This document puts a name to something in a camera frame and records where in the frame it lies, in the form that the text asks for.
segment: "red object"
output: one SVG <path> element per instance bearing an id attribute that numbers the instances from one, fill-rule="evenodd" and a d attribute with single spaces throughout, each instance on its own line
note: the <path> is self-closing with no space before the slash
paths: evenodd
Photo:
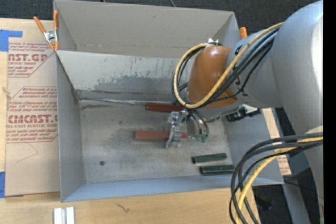
<path id="1" fill-rule="evenodd" d="M 171 105 L 171 104 L 147 103 L 146 110 L 170 113 L 173 111 L 180 112 L 181 110 L 183 110 L 183 107 L 177 104 Z"/>
<path id="2" fill-rule="evenodd" d="M 135 140 L 167 140 L 169 138 L 169 132 L 159 132 L 159 131 L 135 131 Z M 186 133 L 181 133 L 181 140 L 186 140 L 188 135 Z"/>

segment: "yellow cable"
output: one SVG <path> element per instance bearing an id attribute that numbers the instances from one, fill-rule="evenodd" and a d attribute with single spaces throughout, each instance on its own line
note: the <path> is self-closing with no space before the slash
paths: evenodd
<path id="1" fill-rule="evenodd" d="M 320 141 L 323 140 L 322 137 L 316 137 L 316 138 L 306 138 L 304 140 L 302 140 L 301 142 L 313 142 L 313 141 Z M 276 151 L 276 153 L 284 153 L 284 152 L 288 152 L 290 150 L 293 150 L 294 148 L 297 147 L 286 147 L 286 148 L 280 148 Z M 244 199 L 246 197 L 247 191 L 249 190 L 249 188 L 251 187 L 253 181 L 256 179 L 256 177 L 260 174 L 260 172 L 271 162 L 273 161 L 277 156 L 273 156 L 270 157 L 264 161 L 262 161 L 258 167 L 253 171 L 253 173 L 251 174 L 251 176 L 249 177 L 248 181 L 246 182 L 246 185 L 244 186 L 243 190 L 240 193 L 239 196 L 239 201 L 238 201 L 238 207 L 239 209 L 241 209 Z M 236 222 L 239 224 L 239 216 L 236 215 L 235 217 Z"/>
<path id="2" fill-rule="evenodd" d="M 174 74 L 174 93 L 175 96 L 178 100 L 178 102 L 189 109 L 196 109 L 198 107 L 200 107 L 201 105 L 203 105 L 206 101 L 208 101 L 211 96 L 218 90 L 218 88 L 222 85 L 222 83 L 224 82 L 224 80 L 226 79 L 227 75 L 229 74 L 229 72 L 233 69 L 234 65 L 237 63 L 237 61 L 241 58 L 241 56 L 243 55 L 243 53 L 255 42 L 257 41 L 260 37 L 264 36 L 265 34 L 267 34 L 268 32 L 272 31 L 273 29 L 276 29 L 278 27 L 280 27 L 283 23 L 278 23 L 276 25 L 273 25 L 267 29 L 265 29 L 264 31 L 262 31 L 261 33 L 259 33 L 258 35 L 256 35 L 237 55 L 236 57 L 233 59 L 233 61 L 229 64 L 229 66 L 227 67 L 227 69 L 224 71 L 224 73 L 221 75 L 221 77 L 219 78 L 219 80 L 216 82 L 216 84 L 213 86 L 213 88 L 210 90 L 210 92 L 200 101 L 198 101 L 195 104 L 187 104 L 186 102 L 184 102 L 182 100 L 182 98 L 180 97 L 179 94 L 179 89 L 177 87 L 177 76 L 179 75 L 179 71 L 181 68 L 181 65 L 183 63 L 183 61 L 188 57 L 188 55 L 190 53 L 192 53 L 194 50 L 198 49 L 198 48 L 202 48 L 202 47 L 206 47 L 206 46 L 214 46 L 212 44 L 199 44 L 193 48 L 191 48 L 190 50 L 188 50 L 183 57 L 181 58 L 181 60 L 179 61 L 179 63 L 177 64 L 176 70 L 175 70 L 175 74 Z"/>

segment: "dark green block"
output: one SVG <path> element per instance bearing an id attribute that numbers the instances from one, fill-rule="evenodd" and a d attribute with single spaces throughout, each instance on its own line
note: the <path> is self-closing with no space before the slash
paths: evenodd
<path id="1" fill-rule="evenodd" d="M 226 153 L 217 153 L 217 154 L 195 156 L 192 157 L 191 160 L 193 164 L 197 164 L 197 163 L 219 162 L 225 160 L 226 158 L 227 158 Z"/>
<path id="2" fill-rule="evenodd" d="M 199 169 L 202 175 L 230 174 L 235 170 L 234 165 L 212 165 L 204 166 Z"/>

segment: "gray cardboard bin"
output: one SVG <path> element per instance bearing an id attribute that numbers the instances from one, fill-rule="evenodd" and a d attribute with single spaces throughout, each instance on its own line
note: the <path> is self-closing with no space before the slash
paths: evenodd
<path id="1" fill-rule="evenodd" d="M 224 164 L 237 164 L 269 139 L 258 115 L 209 123 L 206 143 L 188 139 L 165 149 L 134 140 L 134 131 L 165 129 L 168 114 L 144 105 L 174 101 L 173 72 L 189 48 L 209 38 L 229 47 L 239 40 L 234 13 L 65 0 L 55 0 L 54 9 L 61 201 L 226 188 L 231 175 L 201 176 L 191 157 L 225 152 Z M 255 181 L 279 183 L 276 162 Z"/>

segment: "blue tape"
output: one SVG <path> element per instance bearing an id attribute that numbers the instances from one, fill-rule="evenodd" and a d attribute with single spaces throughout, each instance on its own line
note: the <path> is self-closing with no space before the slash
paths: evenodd
<path id="1" fill-rule="evenodd" d="M 0 172 L 0 198 L 5 198 L 5 172 Z"/>
<path id="2" fill-rule="evenodd" d="M 22 37 L 22 31 L 0 30 L 0 51 L 8 51 L 10 37 Z"/>

